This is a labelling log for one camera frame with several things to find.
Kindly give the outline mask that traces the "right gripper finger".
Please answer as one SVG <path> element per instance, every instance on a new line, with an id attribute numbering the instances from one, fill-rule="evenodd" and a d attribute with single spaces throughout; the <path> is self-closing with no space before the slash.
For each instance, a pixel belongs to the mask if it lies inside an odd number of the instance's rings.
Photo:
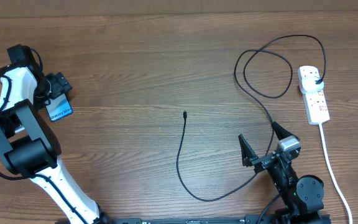
<path id="1" fill-rule="evenodd" d="M 258 155 L 254 152 L 242 134 L 238 136 L 238 139 L 241 146 L 242 165 L 246 167 L 253 166 L 253 162 L 258 159 Z"/>
<path id="2" fill-rule="evenodd" d="M 271 124 L 271 126 L 272 126 L 272 129 L 274 130 L 274 132 L 275 132 L 275 134 L 276 134 L 276 136 L 278 137 L 279 140 L 285 139 L 285 138 L 290 137 L 290 136 L 293 136 L 297 140 L 299 140 L 299 137 L 297 137 L 296 135 L 292 134 L 291 132 L 289 132 L 288 130 L 283 128 L 276 121 L 274 121 Z"/>

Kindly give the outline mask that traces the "Samsung Galaxy smartphone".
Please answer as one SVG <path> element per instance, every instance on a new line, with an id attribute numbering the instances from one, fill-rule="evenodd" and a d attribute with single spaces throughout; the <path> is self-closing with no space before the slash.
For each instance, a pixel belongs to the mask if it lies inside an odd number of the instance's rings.
<path id="1" fill-rule="evenodd" d="M 58 98 L 50 100 L 50 104 L 46 106 L 46 110 L 52 122 L 56 122 L 73 113 L 66 94 L 62 94 Z"/>

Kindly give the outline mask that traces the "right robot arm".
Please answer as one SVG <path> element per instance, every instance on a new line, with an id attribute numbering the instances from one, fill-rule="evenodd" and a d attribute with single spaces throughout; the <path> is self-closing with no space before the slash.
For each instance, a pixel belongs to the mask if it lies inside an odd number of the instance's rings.
<path id="1" fill-rule="evenodd" d="M 315 175 L 298 177 L 292 160 L 301 151 L 300 139 L 277 122 L 272 129 L 278 137 L 276 150 L 259 157 L 243 135 L 239 135 L 242 165 L 253 167 L 256 174 L 267 171 L 278 195 L 268 203 L 259 216 L 247 215 L 249 223 L 330 223 L 328 215 L 320 214 L 324 208 L 324 183 Z"/>

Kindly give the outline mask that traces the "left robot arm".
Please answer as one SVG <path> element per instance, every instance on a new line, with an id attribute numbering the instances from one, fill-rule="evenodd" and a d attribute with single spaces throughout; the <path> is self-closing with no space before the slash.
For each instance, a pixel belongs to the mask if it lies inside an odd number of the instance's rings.
<path id="1" fill-rule="evenodd" d="M 60 143 L 38 112 L 46 108 L 52 121 L 70 115 L 66 94 L 71 85 L 61 72 L 45 75 L 35 49 L 18 44 L 7 52 L 11 62 L 0 68 L 0 177 L 31 180 L 69 223 L 110 223 L 67 171 Z"/>

